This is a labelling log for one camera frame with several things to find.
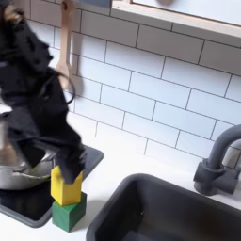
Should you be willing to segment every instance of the green block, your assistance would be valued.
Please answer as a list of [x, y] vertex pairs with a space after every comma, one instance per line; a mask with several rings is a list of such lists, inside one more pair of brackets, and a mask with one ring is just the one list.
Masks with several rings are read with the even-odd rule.
[[81, 192], [81, 202], [61, 206], [56, 201], [52, 205], [53, 223], [60, 229], [70, 232], [76, 223], [86, 214], [87, 194]]

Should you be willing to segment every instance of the white countertop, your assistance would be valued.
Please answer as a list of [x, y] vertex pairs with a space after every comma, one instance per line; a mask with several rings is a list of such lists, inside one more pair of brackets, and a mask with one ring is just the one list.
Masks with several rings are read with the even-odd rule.
[[[96, 217], [120, 182], [126, 176], [134, 173], [151, 174], [194, 191], [192, 181], [193, 173], [174, 169], [173, 167], [142, 155], [110, 151], [106, 143], [104, 146], [103, 143], [97, 143], [96, 140], [89, 140], [87, 144], [102, 150], [104, 152], [104, 160], [89, 175], [85, 182], [83, 182], [82, 190], [88, 194], [87, 213], [73, 228], [72, 232], [66, 233], [62, 231], [52, 224], [52, 219], [43, 227], [32, 229], [10, 217], [0, 214], [1, 240], [85, 241], [90, 222]], [[232, 197], [215, 195], [213, 199], [241, 209], [240, 188], [238, 188]]]

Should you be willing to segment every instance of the yellow block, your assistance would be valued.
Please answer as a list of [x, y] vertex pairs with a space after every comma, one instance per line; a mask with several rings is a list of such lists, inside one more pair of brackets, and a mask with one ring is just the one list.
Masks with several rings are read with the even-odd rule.
[[62, 177], [59, 166], [51, 171], [51, 196], [59, 205], [70, 205], [81, 201], [82, 172], [74, 183], [67, 185]]

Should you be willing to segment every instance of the tile backsplash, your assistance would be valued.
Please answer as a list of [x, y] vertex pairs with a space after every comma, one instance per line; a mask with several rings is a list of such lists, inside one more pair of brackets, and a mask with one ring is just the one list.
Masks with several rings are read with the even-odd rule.
[[[59, 59], [58, 0], [15, 0]], [[241, 123], [241, 39], [117, 10], [75, 4], [69, 121], [96, 137], [194, 171], [215, 140]], [[224, 164], [235, 169], [241, 141]]]

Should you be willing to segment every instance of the metal mixing bowl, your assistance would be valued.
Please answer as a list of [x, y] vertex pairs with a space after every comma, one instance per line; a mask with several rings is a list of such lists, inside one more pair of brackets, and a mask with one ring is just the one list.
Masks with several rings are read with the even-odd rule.
[[5, 123], [0, 121], [0, 189], [23, 190], [50, 178], [53, 154], [46, 154], [40, 163], [30, 169], [8, 142]]

